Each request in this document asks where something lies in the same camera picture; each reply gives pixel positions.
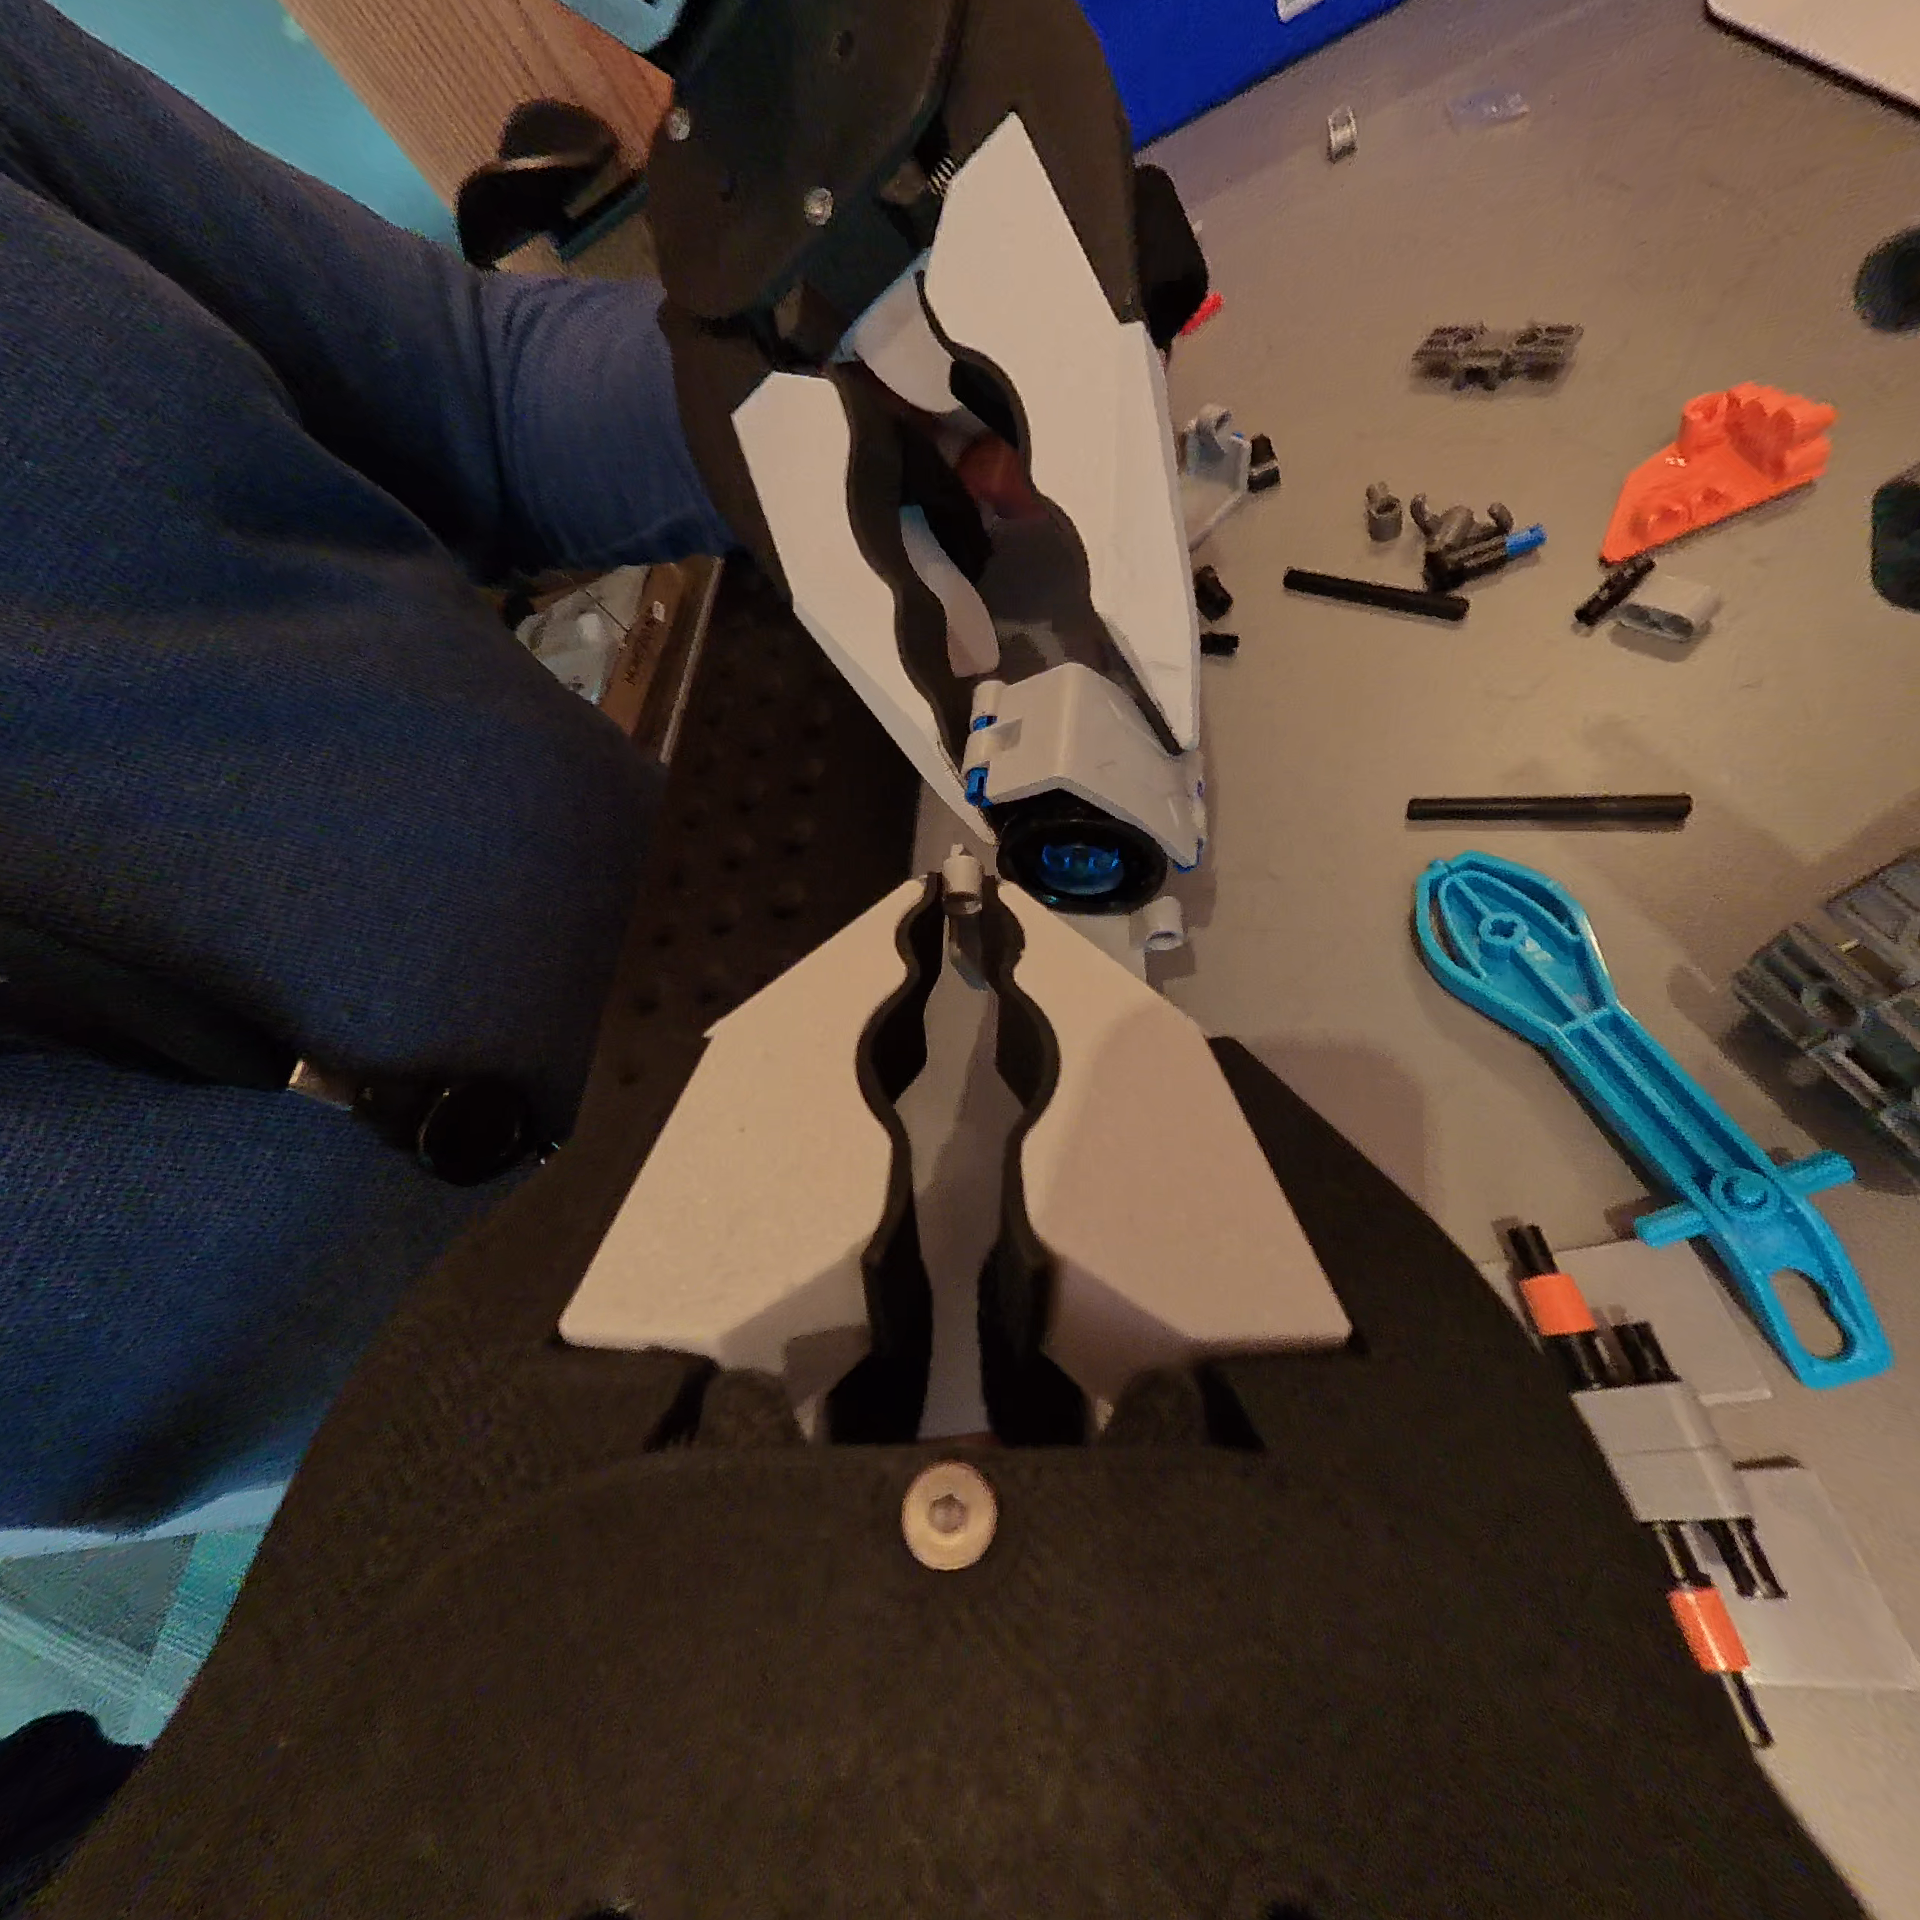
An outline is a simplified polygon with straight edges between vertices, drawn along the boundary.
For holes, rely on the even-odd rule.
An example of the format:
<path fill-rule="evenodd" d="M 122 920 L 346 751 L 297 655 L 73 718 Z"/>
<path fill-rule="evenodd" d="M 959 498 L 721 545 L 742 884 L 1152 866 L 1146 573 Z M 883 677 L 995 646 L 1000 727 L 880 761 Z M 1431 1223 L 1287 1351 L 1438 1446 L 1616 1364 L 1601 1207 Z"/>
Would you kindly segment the tracked toy robot vehicle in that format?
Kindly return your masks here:
<path fill-rule="evenodd" d="M 1787 925 L 1735 972 L 1738 1004 L 1919 1164 L 1919 850 Z"/>

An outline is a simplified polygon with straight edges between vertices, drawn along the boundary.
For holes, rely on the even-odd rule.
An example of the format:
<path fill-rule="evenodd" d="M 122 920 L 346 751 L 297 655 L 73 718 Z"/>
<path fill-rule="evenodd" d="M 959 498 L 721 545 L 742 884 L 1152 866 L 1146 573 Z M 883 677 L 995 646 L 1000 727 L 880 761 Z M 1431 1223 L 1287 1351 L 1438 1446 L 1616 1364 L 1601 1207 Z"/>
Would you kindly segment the black toy wheel assembly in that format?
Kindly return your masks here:
<path fill-rule="evenodd" d="M 1016 680 L 979 680 L 973 714 L 981 688 L 989 684 Z M 1186 945 L 1186 914 L 1168 886 L 1173 876 L 1195 869 L 1172 866 L 1146 834 L 1067 794 L 1043 794 L 1009 808 L 983 810 L 967 792 L 963 755 L 961 790 L 973 813 L 995 834 L 1002 879 L 1021 886 L 1055 914 L 1127 924 L 1127 943 L 1141 955 L 1166 955 Z"/>

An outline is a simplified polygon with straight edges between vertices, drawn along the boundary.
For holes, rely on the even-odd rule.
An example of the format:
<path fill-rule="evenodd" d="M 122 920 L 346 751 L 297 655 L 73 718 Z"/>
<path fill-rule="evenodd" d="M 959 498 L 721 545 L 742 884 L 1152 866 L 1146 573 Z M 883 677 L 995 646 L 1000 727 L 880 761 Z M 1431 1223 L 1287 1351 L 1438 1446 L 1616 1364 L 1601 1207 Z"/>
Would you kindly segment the black badge reel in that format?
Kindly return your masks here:
<path fill-rule="evenodd" d="M 300 1057 L 286 1090 L 324 1105 L 449 1188 L 542 1167 L 570 1141 L 511 1081 L 486 1072 L 350 1072 Z"/>

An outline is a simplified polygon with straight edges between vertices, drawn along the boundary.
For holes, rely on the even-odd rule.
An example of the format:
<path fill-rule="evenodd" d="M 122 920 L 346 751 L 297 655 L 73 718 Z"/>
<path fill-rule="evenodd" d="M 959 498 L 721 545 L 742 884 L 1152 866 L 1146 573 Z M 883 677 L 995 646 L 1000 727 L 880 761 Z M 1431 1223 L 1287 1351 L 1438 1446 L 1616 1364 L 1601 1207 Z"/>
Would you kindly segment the person's left forearm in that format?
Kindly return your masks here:
<path fill-rule="evenodd" d="M 438 357 L 449 540 L 480 578 L 729 556 L 661 288 L 464 269 Z"/>

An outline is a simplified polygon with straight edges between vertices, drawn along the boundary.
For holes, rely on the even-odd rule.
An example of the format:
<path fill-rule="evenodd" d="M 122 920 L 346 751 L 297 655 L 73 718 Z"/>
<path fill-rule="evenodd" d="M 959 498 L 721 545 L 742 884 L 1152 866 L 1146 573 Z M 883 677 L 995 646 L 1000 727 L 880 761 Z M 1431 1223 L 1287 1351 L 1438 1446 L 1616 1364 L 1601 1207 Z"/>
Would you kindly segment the small grey pin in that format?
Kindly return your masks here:
<path fill-rule="evenodd" d="M 975 993 L 988 992 L 988 871 L 975 853 L 954 843 L 941 864 L 941 903 L 948 920 L 948 967 Z"/>

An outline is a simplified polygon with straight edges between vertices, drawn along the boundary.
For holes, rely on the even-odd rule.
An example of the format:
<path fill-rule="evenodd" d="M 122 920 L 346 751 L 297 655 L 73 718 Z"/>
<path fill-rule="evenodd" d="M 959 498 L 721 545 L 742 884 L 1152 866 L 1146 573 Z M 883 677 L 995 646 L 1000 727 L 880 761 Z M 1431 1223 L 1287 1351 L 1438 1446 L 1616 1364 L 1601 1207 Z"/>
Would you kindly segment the black wheel brick assembly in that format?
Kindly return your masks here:
<path fill-rule="evenodd" d="M 1078 661 L 981 688 L 963 784 L 983 810 L 1043 794 L 1091 803 L 1146 834 L 1181 871 L 1208 843 L 1201 751 L 1166 748 L 1118 684 Z"/>

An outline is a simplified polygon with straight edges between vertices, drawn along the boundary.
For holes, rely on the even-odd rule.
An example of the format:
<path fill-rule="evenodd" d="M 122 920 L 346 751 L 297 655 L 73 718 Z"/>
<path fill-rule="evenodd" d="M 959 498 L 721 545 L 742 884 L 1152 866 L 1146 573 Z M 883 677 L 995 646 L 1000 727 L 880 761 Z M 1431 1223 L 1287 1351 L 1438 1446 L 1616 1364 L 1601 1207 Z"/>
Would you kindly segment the grey axle connector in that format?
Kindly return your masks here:
<path fill-rule="evenodd" d="M 1513 535 L 1516 518 L 1506 505 L 1490 505 L 1485 515 L 1478 515 L 1468 505 L 1432 507 L 1426 492 L 1418 492 L 1410 505 L 1415 528 L 1424 542 L 1424 568 L 1436 573 L 1442 561 L 1488 542 L 1506 542 Z"/>

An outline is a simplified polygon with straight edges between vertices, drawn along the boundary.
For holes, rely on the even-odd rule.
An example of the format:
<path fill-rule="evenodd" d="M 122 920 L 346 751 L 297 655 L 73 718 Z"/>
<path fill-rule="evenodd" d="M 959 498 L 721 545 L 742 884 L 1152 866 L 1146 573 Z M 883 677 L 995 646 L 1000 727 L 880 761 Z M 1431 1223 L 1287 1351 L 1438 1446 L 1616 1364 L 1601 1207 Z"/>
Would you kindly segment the person's left hand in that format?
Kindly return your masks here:
<path fill-rule="evenodd" d="M 941 423 L 936 446 L 986 515 L 1005 523 L 1043 518 L 1047 502 L 1014 442 L 979 421 L 950 420 Z"/>

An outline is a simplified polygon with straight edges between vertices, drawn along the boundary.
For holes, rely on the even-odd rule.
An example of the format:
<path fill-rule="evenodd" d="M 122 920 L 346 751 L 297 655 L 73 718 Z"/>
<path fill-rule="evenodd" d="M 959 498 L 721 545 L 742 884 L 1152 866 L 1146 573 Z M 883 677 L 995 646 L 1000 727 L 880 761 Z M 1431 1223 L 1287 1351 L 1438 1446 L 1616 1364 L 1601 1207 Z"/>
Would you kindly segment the orange plastic panel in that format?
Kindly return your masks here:
<path fill-rule="evenodd" d="M 1625 562 L 1816 483 L 1836 421 L 1836 404 L 1763 382 L 1695 396 L 1675 437 L 1625 475 L 1601 561 Z"/>

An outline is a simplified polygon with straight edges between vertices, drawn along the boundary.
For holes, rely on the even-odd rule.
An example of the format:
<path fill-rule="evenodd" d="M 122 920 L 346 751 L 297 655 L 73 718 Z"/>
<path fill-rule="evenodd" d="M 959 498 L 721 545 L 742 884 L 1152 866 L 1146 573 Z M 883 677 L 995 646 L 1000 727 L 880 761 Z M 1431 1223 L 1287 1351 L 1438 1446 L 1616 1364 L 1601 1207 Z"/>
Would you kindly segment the grey bracket with orange bushes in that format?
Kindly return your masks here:
<path fill-rule="evenodd" d="M 1669 1614 L 1749 1744 L 1771 1745 L 1757 1690 L 1914 1693 L 1915 1650 L 1823 1483 L 1795 1459 L 1738 1460 L 1715 1425 L 1768 1389 L 1703 1273 L 1629 1242 L 1562 1258 L 1517 1218 L 1498 1235 L 1502 1289 L 1658 1551 Z"/>

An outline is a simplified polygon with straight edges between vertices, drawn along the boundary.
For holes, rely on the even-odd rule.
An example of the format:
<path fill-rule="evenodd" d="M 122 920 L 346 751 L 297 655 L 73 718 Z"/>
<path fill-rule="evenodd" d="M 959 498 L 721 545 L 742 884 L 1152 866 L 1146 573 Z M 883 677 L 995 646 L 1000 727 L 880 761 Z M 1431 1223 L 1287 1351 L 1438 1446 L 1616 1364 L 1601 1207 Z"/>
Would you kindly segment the black perforated board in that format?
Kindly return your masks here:
<path fill-rule="evenodd" d="M 630 1176 L 710 1030 L 908 879 L 923 779 L 782 596 L 725 561 L 568 1162 Z"/>

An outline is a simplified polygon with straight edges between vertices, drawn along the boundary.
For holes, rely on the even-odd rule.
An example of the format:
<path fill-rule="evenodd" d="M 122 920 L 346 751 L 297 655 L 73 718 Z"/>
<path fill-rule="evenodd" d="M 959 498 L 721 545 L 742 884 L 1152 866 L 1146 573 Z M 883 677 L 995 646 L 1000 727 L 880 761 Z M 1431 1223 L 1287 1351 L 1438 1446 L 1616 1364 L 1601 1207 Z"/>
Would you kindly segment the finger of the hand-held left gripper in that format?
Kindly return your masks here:
<path fill-rule="evenodd" d="M 952 175 L 923 273 L 933 326 L 1018 404 L 1032 488 L 1086 561 L 1105 634 L 1181 751 L 1200 745 L 1200 615 L 1160 348 L 1121 321 L 1021 116 Z"/>
<path fill-rule="evenodd" d="M 855 369 L 773 371 L 733 432 L 800 621 L 929 792 L 979 825 L 963 763 L 995 616 L 908 500 L 919 434 Z"/>

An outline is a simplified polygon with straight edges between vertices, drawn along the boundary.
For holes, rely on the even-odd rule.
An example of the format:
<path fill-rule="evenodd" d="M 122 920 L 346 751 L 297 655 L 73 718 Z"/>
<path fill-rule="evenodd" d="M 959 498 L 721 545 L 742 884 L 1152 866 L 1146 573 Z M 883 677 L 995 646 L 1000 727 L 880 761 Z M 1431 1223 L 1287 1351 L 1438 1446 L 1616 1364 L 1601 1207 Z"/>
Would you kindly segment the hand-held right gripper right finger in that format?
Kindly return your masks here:
<path fill-rule="evenodd" d="M 1000 1442 L 1078 1446 L 1142 1374 L 1352 1336 L 1211 1039 L 1022 887 L 981 898 L 1016 1101 L 981 1269 Z"/>

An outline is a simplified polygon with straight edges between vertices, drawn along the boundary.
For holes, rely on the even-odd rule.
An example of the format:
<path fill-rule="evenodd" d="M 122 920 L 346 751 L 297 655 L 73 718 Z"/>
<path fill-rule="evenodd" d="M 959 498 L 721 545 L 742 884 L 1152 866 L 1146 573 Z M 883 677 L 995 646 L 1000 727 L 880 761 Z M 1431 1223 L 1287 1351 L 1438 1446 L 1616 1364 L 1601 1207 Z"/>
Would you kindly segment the white book stand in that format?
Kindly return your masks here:
<path fill-rule="evenodd" d="M 1705 2 L 1708 16 L 1816 71 L 1919 108 L 1919 2 Z"/>

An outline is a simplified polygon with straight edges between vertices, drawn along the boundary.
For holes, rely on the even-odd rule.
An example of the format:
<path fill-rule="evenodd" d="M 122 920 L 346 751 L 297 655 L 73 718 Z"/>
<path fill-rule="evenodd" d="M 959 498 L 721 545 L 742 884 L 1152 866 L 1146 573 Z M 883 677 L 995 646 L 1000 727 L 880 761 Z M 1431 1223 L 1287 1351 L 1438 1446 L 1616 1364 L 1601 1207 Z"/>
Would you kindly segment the blue storage bin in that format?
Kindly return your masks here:
<path fill-rule="evenodd" d="M 1397 2 L 1081 2 L 1081 9 L 1142 148 Z"/>

